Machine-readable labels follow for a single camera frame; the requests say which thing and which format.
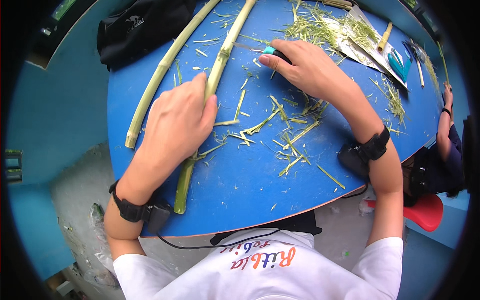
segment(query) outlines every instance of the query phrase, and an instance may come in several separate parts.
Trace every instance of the white t-shirt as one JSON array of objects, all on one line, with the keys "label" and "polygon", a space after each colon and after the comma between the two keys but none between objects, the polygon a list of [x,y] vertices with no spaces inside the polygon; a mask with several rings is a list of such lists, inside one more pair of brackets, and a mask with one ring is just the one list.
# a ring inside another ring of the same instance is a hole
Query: white t-shirt
[{"label": "white t-shirt", "polygon": [[[274,230],[239,231],[221,244]],[[402,253],[401,238],[378,240],[365,248],[349,272],[317,252],[310,233],[282,230],[215,248],[178,278],[160,262],[139,254],[124,254],[113,266],[127,300],[395,299]]]}]

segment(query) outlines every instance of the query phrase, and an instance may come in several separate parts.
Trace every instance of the concrete floor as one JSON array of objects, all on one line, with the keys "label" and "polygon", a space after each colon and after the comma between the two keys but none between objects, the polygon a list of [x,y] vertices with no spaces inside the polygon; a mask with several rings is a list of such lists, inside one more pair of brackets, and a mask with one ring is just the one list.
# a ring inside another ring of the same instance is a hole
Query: concrete floor
[{"label": "concrete floor", "polygon": [[[103,270],[94,255],[99,252],[100,243],[90,229],[88,212],[93,203],[106,207],[108,187],[113,181],[108,144],[105,143],[91,148],[50,183],[60,228],[82,273],[91,268]],[[359,213],[359,202],[364,197],[375,199],[371,188],[361,196],[339,199],[315,209],[317,226],[323,228],[323,232],[315,236],[315,249],[347,270],[351,270],[360,257],[372,227],[373,215],[360,216]],[[212,236],[174,239],[171,242],[181,246],[203,246],[209,245]],[[177,275],[209,253],[208,249],[172,248],[159,239],[140,239],[140,243],[149,257],[162,262]],[[120,289],[94,286],[69,268],[63,272],[89,299],[124,299]]]}]

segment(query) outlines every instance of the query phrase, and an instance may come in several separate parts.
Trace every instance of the knife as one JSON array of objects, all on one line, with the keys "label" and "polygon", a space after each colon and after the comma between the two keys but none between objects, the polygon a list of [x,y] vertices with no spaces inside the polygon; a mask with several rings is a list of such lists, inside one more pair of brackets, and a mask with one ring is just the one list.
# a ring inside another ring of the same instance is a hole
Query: knife
[{"label": "knife", "polygon": [[256,48],[256,47],[250,47],[248,45],[240,44],[240,43],[237,43],[237,42],[233,42],[233,45],[236,46],[236,47],[248,49],[250,51],[261,53],[261,54],[272,54],[272,55],[280,57],[281,59],[288,62],[289,64],[292,64],[292,62],[285,56],[285,54],[283,54],[282,52],[280,52],[277,49],[275,49],[273,47],[270,47],[270,46],[267,46],[266,48]]}]

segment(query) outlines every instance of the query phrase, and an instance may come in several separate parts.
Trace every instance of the blue table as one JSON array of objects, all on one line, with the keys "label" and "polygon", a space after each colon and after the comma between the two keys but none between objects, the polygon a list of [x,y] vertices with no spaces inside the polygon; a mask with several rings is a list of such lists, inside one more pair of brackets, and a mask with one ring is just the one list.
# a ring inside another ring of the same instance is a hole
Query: blue table
[{"label": "blue table", "polygon": [[[199,2],[196,11],[201,6],[203,3]],[[343,10],[333,7],[327,6],[326,9],[333,11],[334,16],[345,14]],[[234,2],[220,2],[215,10],[217,13],[227,14],[236,13],[236,10],[240,9],[234,5]],[[281,37],[282,33],[270,29],[279,29],[284,24],[291,24],[293,16],[289,10],[291,10],[291,3],[286,0],[260,0],[253,7],[241,34],[267,40]],[[385,30],[386,21],[369,13],[365,14],[379,33]],[[178,54],[177,59],[180,60],[183,81],[191,80],[203,68],[213,65],[222,43],[202,46],[203,43],[193,43],[192,41],[218,36],[221,39],[224,38],[224,34],[231,25],[221,28],[223,22],[211,23],[221,19],[229,18],[218,17],[213,12],[209,13],[186,43],[188,47],[183,47]],[[388,41],[395,48],[402,49],[403,52],[404,46],[401,41],[405,39],[407,36],[394,27]],[[258,42],[241,36],[237,41],[252,46],[260,45]],[[122,176],[134,154],[134,150],[124,146],[133,113],[151,75],[170,45],[171,42],[166,43],[136,63],[120,70],[113,69],[110,72],[108,141],[116,179]],[[195,48],[205,52],[208,57],[196,55]],[[247,71],[243,70],[242,65],[248,67],[248,71],[253,74],[246,84],[247,92],[241,107],[241,111],[250,114],[250,117],[240,115],[238,124],[230,125],[228,128],[227,126],[215,127],[214,130],[219,136],[227,133],[227,129],[231,132],[239,132],[268,117],[272,109],[269,95],[275,96],[280,102],[283,97],[289,99],[294,97],[295,101],[299,103],[298,107],[284,105],[289,115],[303,110],[304,97],[297,92],[297,88],[279,74],[275,74],[271,80],[272,71],[265,66],[261,68],[256,66],[252,62],[255,57],[258,57],[258,54],[241,48],[232,50],[216,92],[218,101],[221,103],[217,121],[232,120],[234,117],[240,98],[239,90],[247,78]],[[201,70],[192,70],[194,66],[200,67]],[[368,99],[376,112],[381,118],[392,120],[394,128],[396,128],[398,119],[394,119],[390,112],[385,111],[388,100],[369,79],[371,77],[380,81],[381,74],[350,59],[345,59],[340,67],[348,76],[354,78],[365,95],[373,94]],[[173,88],[173,74],[176,75],[176,73],[176,68],[172,66],[160,84],[155,98],[162,91]],[[407,80],[411,93],[407,95],[406,92],[403,92],[401,95],[403,107],[410,118],[405,121],[407,128],[400,128],[406,134],[396,136],[392,133],[391,135],[402,161],[424,146],[437,130],[441,97],[439,98],[435,94],[433,83],[428,77],[425,66],[423,66],[423,74],[425,74],[425,88],[422,89],[417,65],[413,63]],[[215,155],[208,166],[202,162],[196,163],[185,214],[173,214],[160,234],[177,237],[194,236],[247,228],[314,209],[361,187],[364,182],[343,168],[336,157],[342,144],[353,141],[348,123],[332,106],[328,106],[323,115],[322,123],[295,143],[300,151],[307,150],[312,165],[297,163],[292,167],[286,179],[279,177],[278,173],[287,166],[288,161],[277,159],[272,150],[260,144],[260,140],[262,140],[270,148],[281,150],[271,141],[272,139],[279,140],[277,134],[286,127],[279,115],[269,122],[272,124],[271,127],[264,126],[259,133],[248,136],[256,141],[256,144],[252,144],[250,147],[240,145],[238,148],[242,140],[228,137],[228,144],[207,156],[205,160]],[[304,124],[290,124],[295,129],[305,127]],[[142,139],[143,134],[140,134],[137,147]],[[210,136],[200,147],[200,152],[216,145],[218,144]],[[340,188],[322,173],[315,163],[318,163],[344,184],[346,189]],[[177,168],[161,187],[164,197],[172,205],[178,175],[179,169]],[[152,235],[144,228],[141,236]]]}]

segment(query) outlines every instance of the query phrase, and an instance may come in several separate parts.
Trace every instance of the right hand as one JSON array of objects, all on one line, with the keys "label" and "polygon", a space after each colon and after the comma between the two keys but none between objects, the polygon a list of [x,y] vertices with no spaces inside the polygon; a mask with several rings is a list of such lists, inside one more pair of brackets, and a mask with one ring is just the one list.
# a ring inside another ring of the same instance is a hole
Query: right hand
[{"label": "right hand", "polygon": [[304,41],[285,41],[276,39],[270,44],[283,52],[293,65],[269,54],[259,57],[263,65],[279,72],[288,81],[305,93],[323,100],[343,98],[345,91],[358,88],[322,50],[322,48]]},{"label": "right hand", "polygon": [[447,105],[452,105],[453,104],[453,93],[452,93],[452,86],[444,82],[444,99],[445,99],[445,104]]}]

